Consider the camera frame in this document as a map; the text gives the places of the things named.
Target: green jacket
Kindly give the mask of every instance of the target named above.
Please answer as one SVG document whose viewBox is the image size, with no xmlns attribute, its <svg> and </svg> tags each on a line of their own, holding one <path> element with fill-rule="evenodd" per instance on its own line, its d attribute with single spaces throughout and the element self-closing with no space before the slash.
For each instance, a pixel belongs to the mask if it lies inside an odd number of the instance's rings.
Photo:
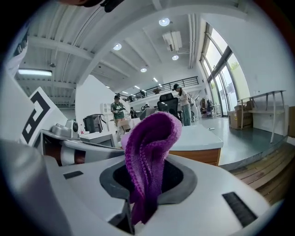
<svg viewBox="0 0 295 236">
<path fill-rule="evenodd" d="M 125 117 L 123 110 L 126 110 L 126 108 L 121 102 L 111 104 L 111 111 L 117 111 L 117 113 L 114 113 L 114 119 L 123 119 Z"/>
</svg>

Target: purple towel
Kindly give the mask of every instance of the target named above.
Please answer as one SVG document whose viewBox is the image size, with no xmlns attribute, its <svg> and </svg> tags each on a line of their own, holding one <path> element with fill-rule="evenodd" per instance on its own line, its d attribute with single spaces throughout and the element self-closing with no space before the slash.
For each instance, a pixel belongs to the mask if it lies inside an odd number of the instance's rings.
<svg viewBox="0 0 295 236">
<path fill-rule="evenodd" d="M 179 139 L 182 125 L 166 112 L 146 117 L 128 135 L 122 137 L 127 170 L 135 186 L 130 194 L 132 223 L 144 224 L 157 210 L 161 194 L 164 160 Z"/>
</svg>

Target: office chair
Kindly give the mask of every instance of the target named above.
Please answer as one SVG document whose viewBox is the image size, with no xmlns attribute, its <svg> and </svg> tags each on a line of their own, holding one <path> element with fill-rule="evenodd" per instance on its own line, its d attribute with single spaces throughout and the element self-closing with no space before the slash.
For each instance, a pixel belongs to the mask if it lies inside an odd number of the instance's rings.
<svg viewBox="0 0 295 236">
<path fill-rule="evenodd" d="M 159 111 L 169 112 L 179 119 L 177 114 L 178 98 L 173 97 L 172 93 L 161 95 L 157 105 Z"/>
</svg>

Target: fluorescent light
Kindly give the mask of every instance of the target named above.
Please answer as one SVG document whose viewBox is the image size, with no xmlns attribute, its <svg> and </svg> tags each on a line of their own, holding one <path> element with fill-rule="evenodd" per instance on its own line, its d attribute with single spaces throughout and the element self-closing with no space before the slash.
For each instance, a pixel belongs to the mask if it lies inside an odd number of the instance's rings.
<svg viewBox="0 0 295 236">
<path fill-rule="evenodd" d="M 120 50 L 121 48 L 122 48 L 122 45 L 119 44 L 119 43 L 117 43 L 117 44 L 113 47 L 113 49 L 116 50 L 116 51 Z"/>
<path fill-rule="evenodd" d="M 164 18 L 164 19 L 159 20 L 159 24 L 161 26 L 167 26 L 167 25 L 169 25 L 169 23 L 170 23 L 170 20 L 168 18 Z"/>
<path fill-rule="evenodd" d="M 172 57 L 172 60 L 176 61 L 178 58 L 179 58 L 179 56 L 174 55 L 174 56 Z"/>
<path fill-rule="evenodd" d="M 18 72 L 21 75 L 38 75 L 38 76 L 51 76 L 51 71 L 45 70 L 27 70 L 27 69 L 19 69 Z"/>
</svg>

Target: gray floor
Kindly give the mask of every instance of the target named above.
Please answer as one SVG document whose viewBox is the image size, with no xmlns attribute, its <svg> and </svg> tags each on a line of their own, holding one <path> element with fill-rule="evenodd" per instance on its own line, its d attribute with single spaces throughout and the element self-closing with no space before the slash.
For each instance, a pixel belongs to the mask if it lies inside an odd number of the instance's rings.
<svg viewBox="0 0 295 236">
<path fill-rule="evenodd" d="M 198 123 L 206 128 L 215 128 L 212 132 L 224 142 L 219 165 L 230 164 L 233 166 L 233 163 L 237 163 L 234 168 L 243 166 L 241 163 L 245 159 L 251 162 L 250 158 L 273 148 L 284 139 L 282 135 L 275 134 L 273 143 L 270 143 L 271 132 L 253 128 L 244 130 L 230 129 L 228 118 L 202 118 Z"/>
</svg>

